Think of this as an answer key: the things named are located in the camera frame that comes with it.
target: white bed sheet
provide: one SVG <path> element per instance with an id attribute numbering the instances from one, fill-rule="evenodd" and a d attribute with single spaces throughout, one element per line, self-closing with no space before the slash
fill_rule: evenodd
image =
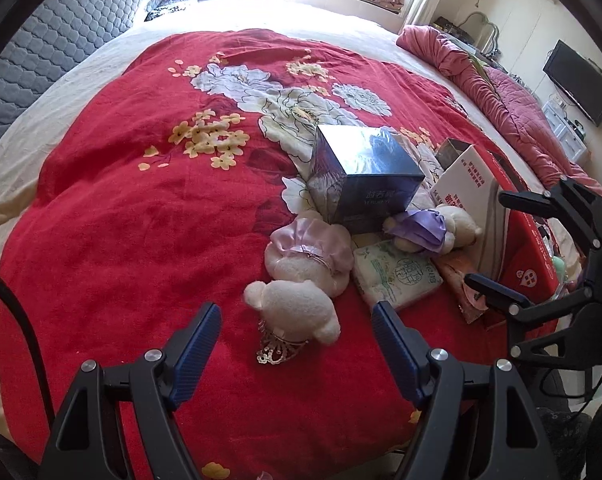
<path id="1" fill-rule="evenodd" d="M 470 118 L 507 155 L 530 190 L 543 186 L 529 166 L 498 134 L 488 119 L 434 67 L 396 46 L 396 35 L 379 25 L 327 10 L 280 0 L 219 0 L 143 23 L 110 41 L 54 83 L 0 140 L 0 257 L 12 228 L 33 201 L 41 166 L 83 107 L 147 47 L 172 34 L 194 30 L 268 28 L 302 40 L 331 43 L 363 56 L 403 66 L 450 89 Z M 558 222 L 552 230 L 568 269 L 578 272 L 578 254 Z M 0 396 L 0 432 L 9 437 Z"/>

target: black screen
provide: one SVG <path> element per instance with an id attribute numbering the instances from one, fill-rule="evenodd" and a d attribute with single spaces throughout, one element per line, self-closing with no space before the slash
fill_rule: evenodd
<path id="1" fill-rule="evenodd" d="M 596 126 L 602 123 L 602 75 L 559 40 L 543 71 Z"/>

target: blue box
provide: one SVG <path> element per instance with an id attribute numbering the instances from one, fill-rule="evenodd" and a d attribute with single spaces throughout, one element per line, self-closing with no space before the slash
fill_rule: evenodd
<path id="1" fill-rule="evenodd" d="M 379 232 L 407 209 L 424 178 L 387 128 L 317 126 L 307 186 L 329 224 L 352 235 Z"/>

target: silver bolt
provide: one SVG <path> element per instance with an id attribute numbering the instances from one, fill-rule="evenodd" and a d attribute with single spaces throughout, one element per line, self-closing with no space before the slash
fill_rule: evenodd
<path id="1" fill-rule="evenodd" d="M 163 357 L 163 352 L 161 352 L 160 350 L 148 350 L 145 353 L 145 360 L 151 363 L 158 361 L 159 359 L 161 359 L 161 357 Z"/>
<path id="2" fill-rule="evenodd" d="M 503 372 L 509 372 L 512 369 L 512 363 L 507 359 L 499 359 L 497 361 L 497 368 Z"/>
<path id="3" fill-rule="evenodd" d="M 449 354 L 442 348 L 434 348 L 430 355 L 437 361 L 445 361 L 449 357 Z"/>
<path id="4" fill-rule="evenodd" d="M 81 370 L 84 372 L 91 372 L 97 367 L 97 362 L 94 359 L 88 359 L 81 365 Z"/>

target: box lid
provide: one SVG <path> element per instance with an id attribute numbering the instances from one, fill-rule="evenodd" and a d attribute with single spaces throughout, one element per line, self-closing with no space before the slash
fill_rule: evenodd
<path id="1" fill-rule="evenodd" d="M 397 175 L 423 179 L 417 163 L 386 128 L 318 126 L 347 175 Z"/>

